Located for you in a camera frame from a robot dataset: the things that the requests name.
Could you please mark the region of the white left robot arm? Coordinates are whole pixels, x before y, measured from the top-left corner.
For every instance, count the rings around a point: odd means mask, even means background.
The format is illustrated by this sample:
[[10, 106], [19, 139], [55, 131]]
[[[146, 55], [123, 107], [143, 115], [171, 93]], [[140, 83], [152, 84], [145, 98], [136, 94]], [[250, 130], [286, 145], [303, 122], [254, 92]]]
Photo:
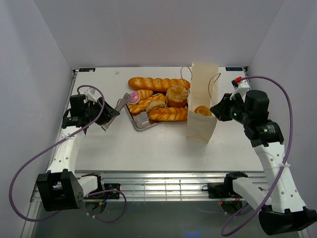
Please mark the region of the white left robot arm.
[[104, 128], [120, 114], [121, 100], [115, 108], [85, 94], [72, 95], [70, 108], [62, 120], [60, 139], [62, 143], [56, 147], [53, 161], [44, 174], [39, 174], [36, 184], [46, 211], [79, 209], [84, 198], [91, 194], [100, 198], [105, 193], [105, 186], [97, 174], [89, 174], [77, 179], [75, 164], [87, 125], [94, 122]]

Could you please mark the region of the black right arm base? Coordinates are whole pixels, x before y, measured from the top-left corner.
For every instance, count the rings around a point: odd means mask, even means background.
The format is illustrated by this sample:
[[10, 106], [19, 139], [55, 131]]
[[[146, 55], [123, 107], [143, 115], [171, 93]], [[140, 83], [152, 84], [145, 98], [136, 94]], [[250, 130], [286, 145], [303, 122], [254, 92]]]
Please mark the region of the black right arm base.
[[213, 183], [209, 182], [202, 186], [202, 191], [208, 193], [208, 198], [231, 198], [235, 196], [234, 193], [231, 193], [226, 189], [224, 183]]

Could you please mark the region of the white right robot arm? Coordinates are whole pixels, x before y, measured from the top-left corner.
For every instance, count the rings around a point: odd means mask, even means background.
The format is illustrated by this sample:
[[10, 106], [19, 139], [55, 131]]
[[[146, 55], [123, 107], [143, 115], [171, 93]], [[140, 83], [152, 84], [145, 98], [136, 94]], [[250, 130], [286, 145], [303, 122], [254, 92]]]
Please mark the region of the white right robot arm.
[[219, 121], [235, 120], [243, 125], [270, 189], [262, 192], [243, 172], [227, 174], [223, 189], [230, 197], [240, 195], [259, 216], [263, 231], [271, 236], [301, 231], [317, 221], [317, 213], [306, 207], [289, 164], [283, 161], [284, 138], [279, 125], [268, 119], [268, 106], [265, 92], [250, 90], [244, 98], [239, 93], [224, 94], [210, 111]]

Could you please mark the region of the silver metal tongs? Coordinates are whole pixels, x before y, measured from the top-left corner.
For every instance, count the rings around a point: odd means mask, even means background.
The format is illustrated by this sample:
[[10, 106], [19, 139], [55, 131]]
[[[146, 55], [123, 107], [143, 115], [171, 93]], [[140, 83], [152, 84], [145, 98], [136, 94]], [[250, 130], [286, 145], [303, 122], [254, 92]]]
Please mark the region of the silver metal tongs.
[[111, 123], [114, 121], [114, 119], [120, 115], [120, 111], [124, 108], [124, 106], [129, 103], [131, 100], [131, 96], [128, 93], [125, 93], [124, 96], [117, 101], [116, 107], [114, 108], [115, 114], [111, 116], [110, 120], [107, 123], [104, 123], [101, 128], [104, 131], [107, 131]]

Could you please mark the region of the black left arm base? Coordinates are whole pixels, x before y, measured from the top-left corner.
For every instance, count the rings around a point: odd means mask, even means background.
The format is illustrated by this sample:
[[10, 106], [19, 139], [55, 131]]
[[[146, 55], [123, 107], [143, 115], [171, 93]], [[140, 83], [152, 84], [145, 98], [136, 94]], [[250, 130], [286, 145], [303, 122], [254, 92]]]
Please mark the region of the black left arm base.
[[104, 183], [104, 190], [109, 191], [104, 194], [104, 198], [119, 199], [120, 193], [118, 193], [118, 191], [120, 191], [120, 187], [121, 185], [119, 183]]

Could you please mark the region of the cream paper bag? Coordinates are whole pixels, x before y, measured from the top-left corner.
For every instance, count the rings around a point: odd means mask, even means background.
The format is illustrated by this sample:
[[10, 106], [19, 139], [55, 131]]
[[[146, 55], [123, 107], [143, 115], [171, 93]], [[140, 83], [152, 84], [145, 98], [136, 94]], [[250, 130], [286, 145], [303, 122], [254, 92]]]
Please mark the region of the cream paper bag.
[[206, 144], [211, 139], [217, 119], [210, 108], [218, 103], [220, 76], [217, 64], [192, 63], [186, 139]]

